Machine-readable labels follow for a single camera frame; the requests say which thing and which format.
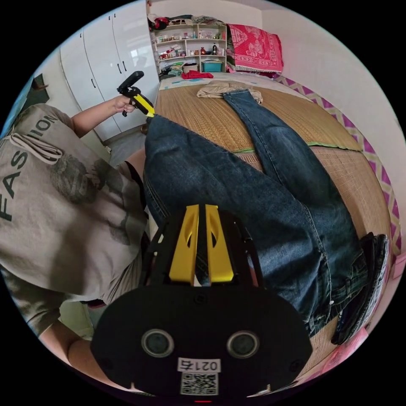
person's hand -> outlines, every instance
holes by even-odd
[[[117,111],[117,113],[122,113],[123,111],[131,113],[132,111],[135,110],[135,107],[130,104],[129,97],[120,95],[115,97],[113,101],[114,101],[114,109]]]

beige t-shirt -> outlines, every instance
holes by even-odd
[[[63,301],[110,303],[140,275],[140,188],[125,164],[111,167],[73,128],[37,104],[0,140],[0,265],[37,335]]]

qr code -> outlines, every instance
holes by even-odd
[[[218,395],[217,373],[182,373],[181,395]]]

white wardrobe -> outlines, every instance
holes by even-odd
[[[100,17],[60,47],[66,81],[82,110],[119,95],[117,87],[134,71],[144,77],[135,86],[152,102],[159,88],[144,1]],[[135,110],[107,119],[95,128],[102,141],[145,123]]]

woven mat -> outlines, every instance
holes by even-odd
[[[369,232],[390,236],[388,207],[379,182],[364,155],[361,152],[335,148],[311,148],[339,190],[358,236],[361,238]],[[255,153],[237,155],[254,168],[262,171]],[[300,375],[315,367],[334,350],[335,346],[331,344],[330,340],[336,325],[337,318],[311,338],[313,354]]]
[[[251,152],[251,139],[239,117],[223,99],[199,99],[196,93],[200,87],[160,91],[156,112],[229,151],[238,151],[242,160],[262,171],[256,154]],[[382,189],[368,160],[359,152],[360,146],[345,128],[314,103],[274,90],[259,90],[264,98],[263,105],[311,145],[338,188],[358,236],[361,238],[368,232],[390,236],[390,217]],[[326,148],[327,145],[339,145],[342,149]],[[312,337],[313,354],[301,376],[335,349],[330,340],[336,325],[337,318]]]
[[[201,85],[159,91],[156,112],[229,151],[253,151],[248,131],[223,99],[200,99]],[[271,89],[256,88],[263,106],[284,120],[308,145],[359,151],[346,129],[315,103]]]

